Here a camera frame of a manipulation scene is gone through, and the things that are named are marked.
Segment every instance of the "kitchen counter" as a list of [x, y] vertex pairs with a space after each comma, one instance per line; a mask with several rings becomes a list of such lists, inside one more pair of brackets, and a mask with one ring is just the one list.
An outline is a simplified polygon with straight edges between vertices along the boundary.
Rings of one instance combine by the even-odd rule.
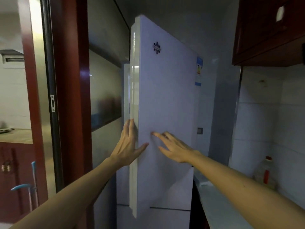
[[194, 172], [194, 180], [210, 229], [253, 229], [215, 186], [200, 185], [198, 173]]
[[33, 144], [32, 130], [15, 129], [11, 132], [0, 134], [0, 142]]

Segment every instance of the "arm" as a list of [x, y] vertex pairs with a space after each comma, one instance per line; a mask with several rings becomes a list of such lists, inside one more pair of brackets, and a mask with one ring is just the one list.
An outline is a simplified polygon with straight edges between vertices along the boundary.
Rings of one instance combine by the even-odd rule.
[[68, 185], [11, 228], [72, 228], [87, 206], [101, 192], [109, 178], [121, 167], [131, 164], [147, 146], [148, 144], [145, 143], [135, 150], [134, 122], [133, 120], [130, 123], [127, 121], [120, 141], [109, 158], [106, 158], [91, 172]]
[[204, 174], [254, 228], [305, 228], [305, 210], [277, 192], [195, 151], [172, 134], [152, 133], [167, 157], [188, 162]]

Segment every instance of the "plastic bottle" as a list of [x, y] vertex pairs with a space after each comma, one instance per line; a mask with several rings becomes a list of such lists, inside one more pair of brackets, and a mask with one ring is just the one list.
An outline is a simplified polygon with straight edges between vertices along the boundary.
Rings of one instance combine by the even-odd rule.
[[275, 180], [275, 167], [272, 161], [272, 157], [266, 156], [266, 158], [261, 161], [254, 172], [254, 180], [265, 185], [266, 187], [275, 190], [276, 180]]

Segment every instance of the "refrigerator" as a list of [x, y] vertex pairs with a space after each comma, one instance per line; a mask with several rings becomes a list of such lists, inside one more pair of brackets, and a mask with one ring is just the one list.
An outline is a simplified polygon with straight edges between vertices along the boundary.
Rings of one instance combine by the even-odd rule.
[[163, 155], [151, 132], [169, 131], [196, 145], [202, 59], [140, 15], [124, 66], [124, 119], [133, 118], [136, 147], [149, 146], [117, 172], [117, 228], [188, 228], [193, 168]]

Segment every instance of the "upper cabinet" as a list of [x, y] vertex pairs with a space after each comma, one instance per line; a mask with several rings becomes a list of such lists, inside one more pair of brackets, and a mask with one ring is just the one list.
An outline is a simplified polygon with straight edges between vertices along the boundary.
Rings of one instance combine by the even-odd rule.
[[305, 0], [240, 0], [233, 65], [302, 63]]

